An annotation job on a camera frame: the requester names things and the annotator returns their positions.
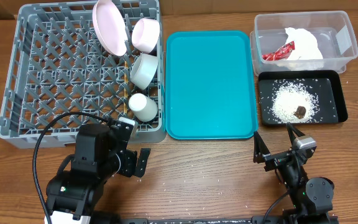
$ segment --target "white granules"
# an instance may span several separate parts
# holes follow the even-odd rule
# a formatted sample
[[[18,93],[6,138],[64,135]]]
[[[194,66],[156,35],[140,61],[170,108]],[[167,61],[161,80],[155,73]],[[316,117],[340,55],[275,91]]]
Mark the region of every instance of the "white granules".
[[[306,109],[305,116],[301,119],[294,115],[299,106]],[[308,123],[318,111],[318,96],[308,93],[302,83],[285,82],[273,94],[271,112],[279,123]]]

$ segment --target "red wrapper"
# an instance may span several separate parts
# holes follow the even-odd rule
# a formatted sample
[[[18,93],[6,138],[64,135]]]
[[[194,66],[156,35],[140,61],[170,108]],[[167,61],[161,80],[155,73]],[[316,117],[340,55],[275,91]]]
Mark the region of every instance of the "red wrapper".
[[[295,43],[291,41],[283,47],[280,47],[274,53],[262,55],[262,58],[267,61],[286,59],[290,56],[293,50],[295,50]]]

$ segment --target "wooden table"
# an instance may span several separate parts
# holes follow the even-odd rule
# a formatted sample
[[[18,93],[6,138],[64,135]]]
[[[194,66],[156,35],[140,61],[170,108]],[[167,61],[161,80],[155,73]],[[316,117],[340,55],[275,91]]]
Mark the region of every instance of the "wooden table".
[[[348,11],[358,43],[358,11]],[[164,39],[181,30],[242,30],[249,34],[257,13],[167,16]],[[0,21],[0,109],[15,21]],[[335,183],[334,210],[341,223],[358,223],[358,58],[341,75],[349,119],[342,124],[304,125],[318,143],[305,165],[309,177],[327,177]],[[284,127],[266,128],[260,134],[273,153],[288,149]],[[285,189],[273,172],[252,163],[254,141],[176,141],[130,145],[151,147],[147,172],[138,178],[115,176],[104,190],[98,210],[122,217],[241,218],[263,215]],[[0,223],[43,223],[31,171],[32,149],[16,149],[0,139]],[[43,192],[63,158],[74,147],[41,149],[38,174]],[[273,211],[290,208],[286,198]]]

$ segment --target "white label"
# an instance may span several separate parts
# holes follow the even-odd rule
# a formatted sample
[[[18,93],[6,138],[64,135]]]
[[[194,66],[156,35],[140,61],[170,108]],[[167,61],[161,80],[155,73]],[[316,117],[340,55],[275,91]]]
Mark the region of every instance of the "white label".
[[[346,25],[336,34],[336,40],[338,41],[338,47],[341,55],[349,49],[349,47],[352,47],[351,37]]]

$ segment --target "blue tray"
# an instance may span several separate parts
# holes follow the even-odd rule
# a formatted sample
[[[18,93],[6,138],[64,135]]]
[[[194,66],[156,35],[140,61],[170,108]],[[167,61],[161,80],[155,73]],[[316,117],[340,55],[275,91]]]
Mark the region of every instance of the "blue tray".
[[[167,40],[165,110],[175,139],[246,139],[258,129],[249,38],[177,32]]]

